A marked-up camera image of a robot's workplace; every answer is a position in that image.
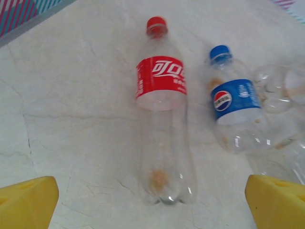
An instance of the coca-cola bottle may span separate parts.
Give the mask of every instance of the coca-cola bottle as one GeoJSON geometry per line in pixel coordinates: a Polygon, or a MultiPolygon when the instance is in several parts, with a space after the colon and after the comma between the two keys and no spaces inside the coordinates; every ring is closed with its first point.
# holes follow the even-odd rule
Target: coca-cola bottle
{"type": "Polygon", "coordinates": [[[137,65],[141,139],[139,192],[145,204],[193,203],[197,181],[187,134],[183,62],[166,22],[147,22],[148,41],[137,65]]]}

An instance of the yellow object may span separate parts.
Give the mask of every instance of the yellow object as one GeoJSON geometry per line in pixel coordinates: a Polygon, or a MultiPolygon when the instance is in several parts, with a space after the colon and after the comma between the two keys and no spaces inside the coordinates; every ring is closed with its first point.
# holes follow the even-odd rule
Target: yellow object
{"type": "Polygon", "coordinates": [[[1,229],[47,229],[59,197],[54,177],[0,188],[1,229]]]}
{"type": "Polygon", "coordinates": [[[258,229],[305,229],[305,186],[251,175],[245,196],[258,229]]]}

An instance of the pepsi logo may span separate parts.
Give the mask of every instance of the pepsi logo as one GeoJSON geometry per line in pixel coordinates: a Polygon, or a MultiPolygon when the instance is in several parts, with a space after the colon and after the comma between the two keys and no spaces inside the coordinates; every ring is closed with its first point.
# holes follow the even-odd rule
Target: pepsi logo
{"type": "Polygon", "coordinates": [[[224,111],[232,102],[232,96],[227,91],[219,91],[214,96],[214,107],[216,111],[224,111]]]}

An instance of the colorful mat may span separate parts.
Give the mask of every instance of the colorful mat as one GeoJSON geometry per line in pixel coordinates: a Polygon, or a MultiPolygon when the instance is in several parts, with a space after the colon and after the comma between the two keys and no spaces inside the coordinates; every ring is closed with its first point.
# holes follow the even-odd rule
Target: colorful mat
{"type": "Polygon", "coordinates": [[[0,47],[74,1],[0,0],[0,47]]]}
{"type": "Polygon", "coordinates": [[[271,0],[305,25],[305,0],[271,0]]]}

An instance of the bottle label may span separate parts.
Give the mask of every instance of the bottle label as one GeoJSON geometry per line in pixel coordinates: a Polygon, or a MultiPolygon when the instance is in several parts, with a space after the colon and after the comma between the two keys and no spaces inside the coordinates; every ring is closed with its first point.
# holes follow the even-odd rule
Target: bottle label
{"type": "Polygon", "coordinates": [[[169,56],[154,56],[142,60],[138,66],[136,97],[157,90],[171,90],[186,94],[183,63],[169,56]]]}
{"type": "Polygon", "coordinates": [[[253,83],[238,79],[219,85],[211,92],[216,119],[234,111],[261,108],[253,83]]]}

